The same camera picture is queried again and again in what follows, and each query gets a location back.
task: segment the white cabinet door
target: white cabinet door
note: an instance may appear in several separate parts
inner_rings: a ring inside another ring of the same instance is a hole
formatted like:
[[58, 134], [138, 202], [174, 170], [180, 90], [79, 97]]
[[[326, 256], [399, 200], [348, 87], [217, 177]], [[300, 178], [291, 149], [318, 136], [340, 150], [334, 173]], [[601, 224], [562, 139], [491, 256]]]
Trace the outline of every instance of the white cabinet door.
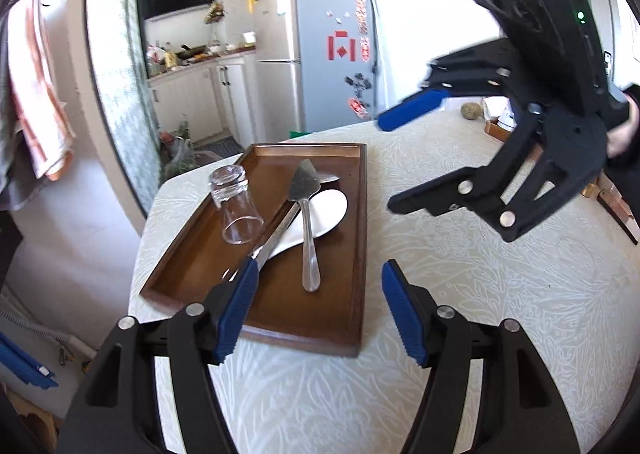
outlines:
[[236, 132], [238, 134], [236, 140], [242, 147], [246, 148], [251, 144], [255, 144], [256, 138], [243, 68], [242, 64], [225, 66], [225, 79], [236, 120]]
[[152, 95], [161, 129], [175, 131], [186, 119], [192, 141], [223, 130], [209, 68], [181, 72], [175, 78], [152, 85]]
[[236, 118], [234, 117], [234, 109], [231, 104], [229, 89], [226, 85], [225, 68], [225, 66], [216, 67], [216, 79], [218, 81], [220, 96], [222, 98], [222, 108], [225, 112], [226, 127], [228, 127], [233, 138], [238, 141], [238, 126], [236, 125]]

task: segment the upside-down glass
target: upside-down glass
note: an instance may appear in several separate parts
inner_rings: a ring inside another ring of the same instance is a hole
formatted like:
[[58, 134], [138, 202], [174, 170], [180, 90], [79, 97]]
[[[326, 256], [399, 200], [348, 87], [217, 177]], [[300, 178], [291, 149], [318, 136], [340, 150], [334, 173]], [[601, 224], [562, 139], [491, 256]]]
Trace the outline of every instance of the upside-down glass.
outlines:
[[209, 175], [211, 197], [220, 211], [222, 237], [241, 245], [258, 237], [264, 219], [258, 214], [242, 165], [226, 165]]

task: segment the person's hand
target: person's hand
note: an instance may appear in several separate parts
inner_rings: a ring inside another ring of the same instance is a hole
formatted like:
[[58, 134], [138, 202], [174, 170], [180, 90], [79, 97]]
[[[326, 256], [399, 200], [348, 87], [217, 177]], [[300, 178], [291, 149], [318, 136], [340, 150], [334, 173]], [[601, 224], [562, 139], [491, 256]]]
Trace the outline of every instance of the person's hand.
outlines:
[[638, 131], [640, 123], [638, 104], [629, 95], [625, 94], [625, 96], [629, 101], [629, 120], [607, 133], [607, 155], [609, 158], [615, 158], [624, 153]]

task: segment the patterned tablecloth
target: patterned tablecloth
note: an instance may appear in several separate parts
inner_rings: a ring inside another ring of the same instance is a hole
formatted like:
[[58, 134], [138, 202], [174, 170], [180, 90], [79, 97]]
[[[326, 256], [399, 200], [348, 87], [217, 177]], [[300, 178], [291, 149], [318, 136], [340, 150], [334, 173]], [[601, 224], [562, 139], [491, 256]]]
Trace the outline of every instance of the patterned tablecloth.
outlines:
[[[586, 452], [622, 404], [640, 352], [640, 257], [600, 205], [582, 196], [515, 243], [466, 210], [439, 218], [386, 210], [396, 192], [463, 165], [488, 163], [499, 142], [480, 121], [438, 112], [394, 133], [373, 123], [297, 141], [365, 142], [369, 183], [367, 289], [358, 358], [309, 354], [241, 339], [211, 367], [223, 414], [246, 454], [394, 454], [414, 420], [428, 370], [406, 356], [386, 305], [382, 264], [395, 258], [411, 283], [429, 288], [469, 320], [519, 320], [549, 367]], [[138, 292], [204, 196], [219, 161], [162, 186], [142, 237], [129, 312], [166, 314]], [[472, 361], [457, 452], [471, 445], [481, 383]], [[167, 447], [184, 452], [167, 358], [157, 360]]]

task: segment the refrigerator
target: refrigerator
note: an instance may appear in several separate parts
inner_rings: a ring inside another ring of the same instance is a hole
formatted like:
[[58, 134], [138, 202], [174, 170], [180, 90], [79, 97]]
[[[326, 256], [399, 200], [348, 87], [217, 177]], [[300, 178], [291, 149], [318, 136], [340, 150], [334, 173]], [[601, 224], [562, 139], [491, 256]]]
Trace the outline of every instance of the refrigerator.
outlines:
[[370, 0], [258, 0], [254, 18], [266, 142], [373, 118]]

